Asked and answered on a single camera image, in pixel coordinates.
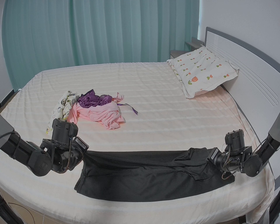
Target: curtain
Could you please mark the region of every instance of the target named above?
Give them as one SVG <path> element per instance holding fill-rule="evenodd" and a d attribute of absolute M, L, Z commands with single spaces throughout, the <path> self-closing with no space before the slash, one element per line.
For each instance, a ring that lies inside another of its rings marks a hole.
<path fill-rule="evenodd" d="M 2 44 L 18 90 L 48 69 L 166 61 L 198 23 L 198 0 L 6 0 Z"/>

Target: white headboard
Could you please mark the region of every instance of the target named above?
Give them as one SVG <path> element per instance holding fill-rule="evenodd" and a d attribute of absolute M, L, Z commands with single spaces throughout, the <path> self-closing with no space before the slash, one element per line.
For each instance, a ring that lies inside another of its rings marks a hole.
<path fill-rule="evenodd" d="M 209 27 L 205 46 L 240 68 L 238 77 L 223 86 L 263 141 L 280 112 L 280 64 L 252 45 Z M 269 161 L 277 178 L 280 176 L 280 151 Z"/>

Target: label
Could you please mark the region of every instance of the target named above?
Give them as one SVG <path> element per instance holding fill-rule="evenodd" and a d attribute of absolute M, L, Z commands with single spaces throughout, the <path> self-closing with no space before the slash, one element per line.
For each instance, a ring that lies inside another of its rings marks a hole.
<path fill-rule="evenodd" d="M 76 138 L 76 142 L 83 148 L 83 149 L 86 149 L 86 145 L 84 143 L 81 142 L 80 139 Z"/>
<path fill-rule="evenodd" d="M 212 160 L 213 160 L 214 157 L 217 155 L 218 151 L 219 151 L 218 149 L 216 149 L 216 150 L 214 151 L 213 155 L 211 156 L 211 159 L 212 159 Z"/>

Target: pillow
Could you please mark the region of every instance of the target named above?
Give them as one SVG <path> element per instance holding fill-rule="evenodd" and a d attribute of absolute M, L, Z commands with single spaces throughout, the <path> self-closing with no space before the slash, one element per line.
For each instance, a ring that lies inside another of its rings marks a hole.
<path fill-rule="evenodd" d="M 211 91 L 238 75 L 237 67 L 204 46 L 167 62 L 182 83 L 186 98 Z"/>

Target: bed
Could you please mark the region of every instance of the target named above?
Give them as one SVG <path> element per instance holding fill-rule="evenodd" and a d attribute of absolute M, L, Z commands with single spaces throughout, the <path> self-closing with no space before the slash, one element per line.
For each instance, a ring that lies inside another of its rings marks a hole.
<path fill-rule="evenodd" d="M 78 120 L 78 136 L 95 151 L 223 149 L 225 134 L 243 129 L 245 144 L 258 138 L 232 96 L 221 86 L 186 99 L 167 62 L 86 65 L 42 71 L 8 104 L 1 115 L 24 140 L 40 145 L 50 138 L 46 125 L 66 91 L 124 95 L 120 112 L 125 123 L 106 130 Z M 0 151 L 0 187 L 19 202 L 68 223 L 218 223 L 250 213 L 257 222 L 273 200 L 269 166 L 255 178 L 236 173 L 235 182 L 204 194 L 160 202 L 110 202 L 74 190 L 82 163 L 65 174 L 33 175 Z"/>

